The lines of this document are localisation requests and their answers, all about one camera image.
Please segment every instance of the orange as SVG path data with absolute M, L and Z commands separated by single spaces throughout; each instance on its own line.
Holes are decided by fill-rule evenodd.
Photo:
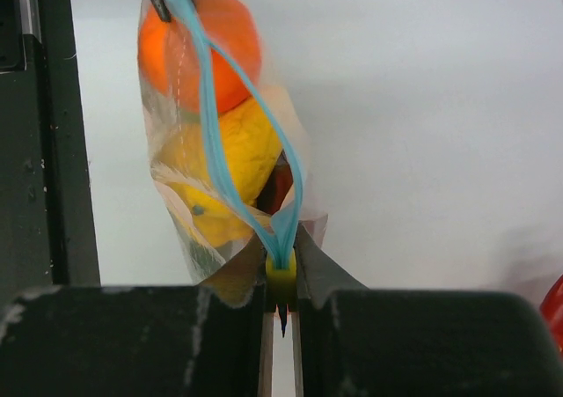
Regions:
M 219 45 L 253 83 L 261 70 L 260 38 L 248 9 L 238 0 L 194 0 L 207 36 Z M 138 36 L 139 69 L 163 94 L 172 92 L 179 105 L 200 112 L 200 68 L 190 33 L 175 19 L 165 23 L 151 6 Z M 230 111 L 250 97 L 237 73 L 215 50 L 211 51 L 219 113 Z

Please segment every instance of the red object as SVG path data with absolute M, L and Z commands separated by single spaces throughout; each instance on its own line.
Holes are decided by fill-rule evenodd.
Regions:
M 288 194 L 291 186 L 293 186 L 293 176 L 289 165 L 278 165 L 274 168 L 275 195 L 272 206 L 267 214 L 273 215 L 282 207 L 285 196 Z
M 563 354 L 563 276 L 548 291 L 539 310 Z

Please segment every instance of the yellow fruit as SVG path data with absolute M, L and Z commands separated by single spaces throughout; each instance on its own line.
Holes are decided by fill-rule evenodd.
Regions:
M 266 89 L 262 98 L 268 104 L 271 98 L 275 101 L 279 92 L 286 93 L 281 88 Z M 282 153 L 282 144 L 254 98 L 222 114 L 219 129 L 233 184 L 242 201 L 254 206 Z M 219 247 L 252 234 L 248 225 L 212 197 L 213 192 L 209 192 L 213 187 L 208 175 L 200 124 L 180 124 L 157 154 L 157 162 L 181 173 L 183 177 L 201 183 L 200 187 L 179 181 L 168 182 L 167 185 L 189 208 L 195 228 L 211 246 Z

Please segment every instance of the plastic bag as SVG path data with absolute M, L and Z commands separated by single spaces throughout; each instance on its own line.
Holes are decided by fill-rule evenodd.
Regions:
M 241 0 L 194 0 L 194 7 L 202 30 L 218 46 L 206 49 L 207 70 L 200 67 L 201 44 L 186 21 L 162 22 L 149 0 L 142 3 L 138 65 L 151 176 L 176 226 L 190 275 L 199 282 L 240 251 L 254 231 L 262 231 L 267 248 L 274 246 L 262 236 L 280 230 L 291 210 L 299 210 L 320 246 L 327 214 L 311 195 L 307 136 L 252 14 Z M 211 101 L 201 91 L 209 76 L 215 87 Z M 214 108 L 215 118 L 205 115 Z M 214 128 L 220 136 L 215 139 Z M 298 184 L 296 165 L 304 173 Z M 290 226 L 283 231 L 284 240 L 293 240 Z

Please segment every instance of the blue strap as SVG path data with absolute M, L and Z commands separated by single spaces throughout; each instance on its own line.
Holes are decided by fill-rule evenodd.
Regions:
M 200 64 L 200 117 L 201 130 L 203 134 L 203 149 L 208 164 L 209 178 L 211 179 L 217 193 L 223 198 L 232 210 L 250 225 L 260 237 L 266 250 L 274 259 L 274 268 L 289 269 L 289 257 L 293 249 L 299 214 L 303 203 L 303 189 L 305 172 L 303 164 L 296 150 L 286 137 L 282 127 L 275 116 L 268 109 L 266 102 L 261 98 L 252 81 L 244 73 L 226 52 L 211 41 L 205 34 L 201 22 L 197 16 L 194 4 L 191 0 L 165 0 L 172 15 L 189 30 L 197 52 Z M 213 79 L 213 68 L 211 64 L 211 49 L 219 53 L 230 66 L 238 73 L 240 79 L 246 85 L 252 96 L 258 101 L 260 107 L 272 123 L 275 132 L 280 138 L 286 159 L 289 162 L 293 175 L 295 199 L 285 208 L 276 212 L 271 219 L 274 234 L 268 232 L 260 225 L 258 220 L 246 208 L 238 194 L 232 178 L 224 153 L 223 143 L 219 130 L 219 116 L 216 106 L 216 92 Z

